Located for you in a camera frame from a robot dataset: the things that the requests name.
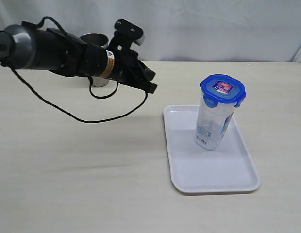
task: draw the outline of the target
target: white table surface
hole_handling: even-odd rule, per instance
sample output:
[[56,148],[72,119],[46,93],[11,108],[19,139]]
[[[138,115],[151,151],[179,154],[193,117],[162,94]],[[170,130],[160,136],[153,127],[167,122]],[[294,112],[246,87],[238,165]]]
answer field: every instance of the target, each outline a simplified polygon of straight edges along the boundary
[[[147,65],[157,73],[155,94],[134,114],[97,125],[44,104],[0,67],[0,233],[301,233],[301,63]],[[235,117],[262,185],[252,194],[183,196],[170,181],[163,109],[198,104],[199,82],[214,73],[246,86]],[[144,97],[122,86],[95,100],[86,79],[20,74],[89,120],[124,113]]]

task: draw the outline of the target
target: plastic tray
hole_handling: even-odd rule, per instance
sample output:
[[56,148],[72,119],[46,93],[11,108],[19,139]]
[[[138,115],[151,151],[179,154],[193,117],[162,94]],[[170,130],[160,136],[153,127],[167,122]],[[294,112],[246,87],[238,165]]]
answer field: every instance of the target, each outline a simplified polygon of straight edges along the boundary
[[171,105],[164,122],[171,180],[188,195],[250,193],[260,186],[250,153],[233,117],[220,146],[207,151],[194,141],[199,106]]

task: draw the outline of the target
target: label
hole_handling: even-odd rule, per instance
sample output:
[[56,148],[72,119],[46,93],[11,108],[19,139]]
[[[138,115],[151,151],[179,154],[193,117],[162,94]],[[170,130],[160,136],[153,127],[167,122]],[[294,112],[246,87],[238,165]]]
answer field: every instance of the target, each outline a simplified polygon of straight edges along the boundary
[[208,141],[211,138],[212,133],[206,130],[204,127],[197,126],[197,135],[196,139],[201,141],[203,144],[207,145]]
[[115,64],[114,54],[108,50],[106,50],[106,54],[107,54],[107,65],[105,71],[100,75],[100,77],[102,78],[107,78],[111,74]]
[[213,88],[220,93],[228,94],[233,86],[223,81],[217,81],[217,83],[213,85]]
[[223,126],[223,129],[222,129],[222,132],[220,133],[220,139],[225,135],[225,132],[226,132],[226,130],[227,130],[227,127],[228,127],[228,125],[229,125],[229,122],[230,122],[230,120],[232,119],[232,116],[233,116],[233,113],[231,113],[231,114],[229,115],[229,117],[226,118],[225,123],[224,123],[224,126]]

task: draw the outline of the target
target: white curtain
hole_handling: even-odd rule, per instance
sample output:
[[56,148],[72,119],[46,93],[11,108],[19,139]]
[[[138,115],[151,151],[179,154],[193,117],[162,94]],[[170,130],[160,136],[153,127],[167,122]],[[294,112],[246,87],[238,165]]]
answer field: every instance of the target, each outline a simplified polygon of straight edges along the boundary
[[144,60],[301,61],[301,0],[0,0],[0,27],[46,15],[110,38],[124,18],[144,30]]

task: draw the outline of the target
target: blue lid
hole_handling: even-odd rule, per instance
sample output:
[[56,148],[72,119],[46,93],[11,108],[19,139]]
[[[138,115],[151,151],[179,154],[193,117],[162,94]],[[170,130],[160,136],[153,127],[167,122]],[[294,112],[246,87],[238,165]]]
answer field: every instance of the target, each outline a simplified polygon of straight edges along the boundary
[[236,103],[239,107],[246,97],[242,82],[225,74],[213,74],[200,83],[206,105],[214,108],[218,103]]

